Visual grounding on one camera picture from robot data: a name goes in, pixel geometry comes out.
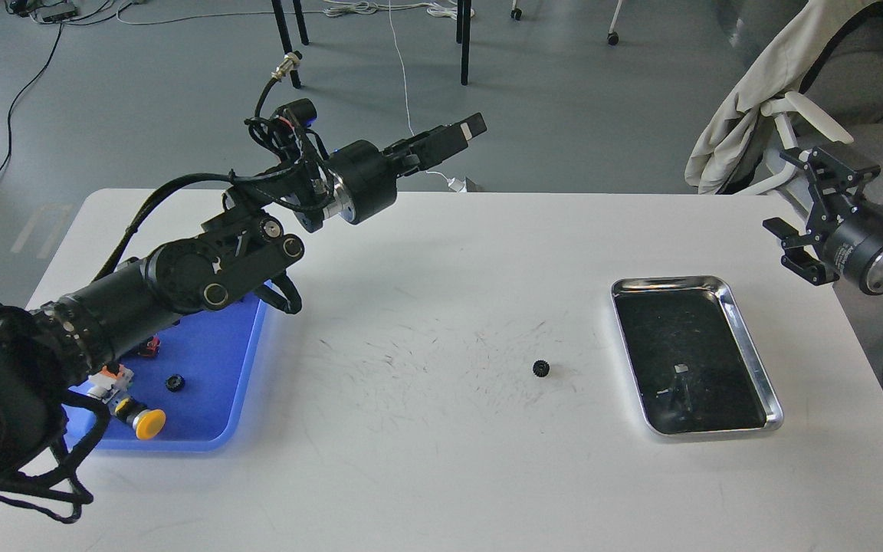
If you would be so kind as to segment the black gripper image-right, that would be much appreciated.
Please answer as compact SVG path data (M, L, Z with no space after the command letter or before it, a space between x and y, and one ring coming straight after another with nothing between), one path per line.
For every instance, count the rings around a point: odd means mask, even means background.
M881 167L847 143L786 148L780 158L802 172L810 198L806 234L782 218L763 220L782 248L781 265L813 286L836 282L838 272L862 293L883 294L883 205L863 204L863 191ZM813 231L834 231L823 249L834 269L806 250L822 244Z

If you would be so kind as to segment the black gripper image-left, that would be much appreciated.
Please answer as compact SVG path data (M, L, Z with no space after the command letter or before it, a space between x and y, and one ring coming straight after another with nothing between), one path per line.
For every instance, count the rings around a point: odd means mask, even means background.
M395 203L398 178L438 166L486 130L483 115L476 113L396 141L383 151L365 140L341 147L323 169L333 188L323 220L338 215L353 225L365 222Z

